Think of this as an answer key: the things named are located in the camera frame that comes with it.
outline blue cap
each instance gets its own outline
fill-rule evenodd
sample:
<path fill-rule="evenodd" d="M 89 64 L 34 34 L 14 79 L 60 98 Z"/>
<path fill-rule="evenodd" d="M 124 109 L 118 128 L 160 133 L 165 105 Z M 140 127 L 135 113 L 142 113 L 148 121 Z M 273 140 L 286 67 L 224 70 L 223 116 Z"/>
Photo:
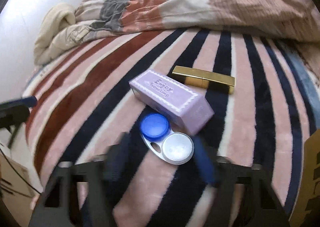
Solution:
<path fill-rule="evenodd" d="M 170 126 L 168 120 L 158 113 L 149 114 L 140 124 L 142 135 L 150 141 L 161 140 L 168 134 L 169 130 Z"/>

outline beige blanket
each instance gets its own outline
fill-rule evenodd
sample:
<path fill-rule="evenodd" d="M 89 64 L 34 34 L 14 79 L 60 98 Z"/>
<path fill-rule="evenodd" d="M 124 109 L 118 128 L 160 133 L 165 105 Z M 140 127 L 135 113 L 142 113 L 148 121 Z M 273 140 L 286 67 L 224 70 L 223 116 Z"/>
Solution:
<path fill-rule="evenodd" d="M 83 0 L 75 17 L 76 25 L 85 24 L 89 30 L 59 32 L 61 54 L 64 43 L 69 43 L 63 39 L 70 35 L 80 38 L 73 47 L 115 34 L 191 26 L 217 30 L 233 26 L 299 42 L 320 40 L 320 14 L 312 0 Z"/>

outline navy stripe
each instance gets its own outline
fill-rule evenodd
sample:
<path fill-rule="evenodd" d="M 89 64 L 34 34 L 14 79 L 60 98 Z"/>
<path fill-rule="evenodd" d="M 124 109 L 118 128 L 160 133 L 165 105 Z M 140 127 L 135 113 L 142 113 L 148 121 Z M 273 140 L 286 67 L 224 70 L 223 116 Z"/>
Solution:
<path fill-rule="evenodd" d="M 231 75 L 231 33 L 223 31 L 220 36 L 213 72 Z M 199 133 L 209 146 L 219 148 L 227 114 L 229 95 L 219 91 L 208 90 L 206 100 L 214 111 L 214 116 Z"/>
<path fill-rule="evenodd" d="M 295 103 L 295 99 L 292 93 L 292 88 L 290 86 L 289 80 L 287 79 L 277 57 L 271 48 L 270 44 L 265 38 L 261 38 L 262 43 L 265 45 L 265 48 L 273 62 L 273 65 L 278 74 L 281 87 L 286 98 L 290 123 L 291 123 L 291 132 L 292 132 L 292 168 L 291 168 L 291 179 L 289 184 L 288 195 L 284 203 L 284 211 L 287 215 L 291 214 L 295 199 L 298 193 L 300 175 L 301 175 L 301 163 L 302 163 L 302 132 L 299 119 L 298 109 Z"/>
<path fill-rule="evenodd" d="M 195 36 L 183 55 L 177 59 L 169 75 L 176 65 L 193 67 L 209 32 L 201 30 Z M 147 226 L 185 227 L 205 186 L 193 159 L 179 166 L 158 210 L 152 215 Z"/>
<path fill-rule="evenodd" d="M 307 93 L 306 93 L 306 91 L 304 89 L 303 83 L 302 83 L 302 81 L 300 79 L 300 76 L 299 76 L 296 68 L 294 67 L 291 59 L 289 58 L 287 52 L 284 51 L 284 49 L 281 47 L 281 45 L 279 44 L 278 41 L 274 40 L 274 44 L 276 45 L 276 47 L 279 49 L 279 51 L 283 55 L 284 59 L 286 60 L 288 66 L 290 67 L 290 70 L 291 70 L 291 72 L 293 74 L 294 80 L 297 83 L 297 87 L 298 87 L 298 89 L 299 89 L 299 91 L 301 93 L 301 96 L 302 96 L 302 99 L 303 99 L 303 102 L 304 102 L 304 106 L 306 107 L 307 116 L 308 116 L 308 119 L 309 119 L 309 134 L 311 136 L 312 134 L 315 133 L 315 131 L 317 130 L 317 127 L 316 127 L 315 116 L 314 116 L 311 104 L 309 102 Z"/>
<path fill-rule="evenodd" d="M 92 227 L 91 215 L 89 212 L 88 200 L 84 201 L 84 204 L 80 210 L 82 217 L 82 226 L 83 227 Z"/>
<path fill-rule="evenodd" d="M 71 143 L 64 151 L 59 162 L 71 161 L 75 163 L 77 161 L 96 131 L 130 90 L 128 82 L 143 71 L 147 70 L 150 65 L 159 57 L 159 55 L 161 55 L 168 47 L 170 47 L 185 30 L 186 29 L 177 29 L 174 31 L 160 44 L 149 51 L 144 57 L 142 57 L 130 69 L 130 71 L 125 74 L 125 76 L 110 90 L 110 92 L 94 109 L 89 118 L 83 123 L 80 130 L 76 133 Z"/>
<path fill-rule="evenodd" d="M 276 152 L 276 126 L 273 114 L 270 87 L 253 39 L 244 35 L 252 70 L 255 106 L 256 140 L 253 163 L 260 164 L 268 173 L 273 172 Z"/>
<path fill-rule="evenodd" d="M 207 34 L 208 30 L 201 30 L 196 34 L 185 51 L 175 61 L 168 75 L 171 74 L 176 65 L 192 66 L 203 45 L 202 40 L 203 38 L 205 40 Z M 146 106 L 130 130 L 132 145 L 130 146 L 128 162 L 121 177 L 117 181 L 106 183 L 107 197 L 112 206 L 115 206 L 120 201 L 145 154 L 148 152 L 148 148 L 141 138 L 139 125 L 141 120 L 150 113 L 154 113 L 154 110 Z"/>
<path fill-rule="evenodd" d="M 223 71 L 226 74 L 230 74 L 231 34 L 222 32 L 219 43 L 213 71 L 218 70 L 219 72 Z M 217 98 L 215 95 L 213 95 L 214 97 L 210 94 L 208 96 L 209 98 Z M 225 98 L 228 100 L 228 95 L 223 95 L 223 99 Z M 210 99 L 210 104 L 216 104 L 219 101 L 219 99 Z M 206 140 L 211 139 L 212 131 L 202 130 L 201 133 Z M 199 176 L 199 171 L 193 159 L 179 166 L 158 210 L 151 217 L 148 226 L 185 226 L 190 220 L 206 185 Z"/>

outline pink striped blanket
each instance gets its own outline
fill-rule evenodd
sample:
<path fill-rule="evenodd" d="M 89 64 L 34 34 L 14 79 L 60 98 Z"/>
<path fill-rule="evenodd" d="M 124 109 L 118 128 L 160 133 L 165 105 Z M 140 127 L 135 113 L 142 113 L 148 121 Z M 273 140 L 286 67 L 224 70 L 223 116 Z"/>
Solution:
<path fill-rule="evenodd" d="M 170 76 L 176 65 L 236 78 L 232 95 L 193 87 L 215 111 L 199 134 L 233 163 L 259 163 L 271 172 L 290 215 L 303 143 L 319 125 L 318 96 L 301 60 L 283 42 L 226 31 L 180 28 L 108 37 L 47 65 L 24 92 L 39 100 L 26 136 L 42 184 L 59 162 L 88 162 L 130 132 L 128 163 L 107 191 L 118 226 L 202 226 L 215 189 L 199 177 L 192 159 L 174 166 L 148 150 L 139 123 L 153 111 L 128 84 L 148 68 Z M 80 189 L 85 212 L 86 188 Z M 236 187 L 231 222 L 241 190 Z"/>

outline lavender cardboard box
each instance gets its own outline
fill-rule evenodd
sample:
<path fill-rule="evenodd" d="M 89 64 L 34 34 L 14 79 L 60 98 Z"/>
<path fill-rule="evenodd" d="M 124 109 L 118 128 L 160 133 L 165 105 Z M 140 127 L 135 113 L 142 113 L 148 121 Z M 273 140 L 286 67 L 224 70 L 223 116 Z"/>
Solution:
<path fill-rule="evenodd" d="M 190 135 L 197 134 L 214 114 L 203 95 L 153 70 L 143 72 L 129 84 L 138 99 Z"/>

